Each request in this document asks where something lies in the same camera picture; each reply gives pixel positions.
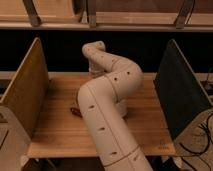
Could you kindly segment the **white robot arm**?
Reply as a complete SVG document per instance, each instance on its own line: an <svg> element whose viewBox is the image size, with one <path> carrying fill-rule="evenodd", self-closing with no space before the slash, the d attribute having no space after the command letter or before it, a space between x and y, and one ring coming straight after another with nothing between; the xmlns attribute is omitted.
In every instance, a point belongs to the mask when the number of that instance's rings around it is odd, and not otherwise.
<svg viewBox="0 0 213 171"><path fill-rule="evenodd" d="M102 41L82 47L98 74L78 91L78 105L105 171L153 171L127 127L122 105L142 82L142 70L130 59L107 53Z"/></svg>

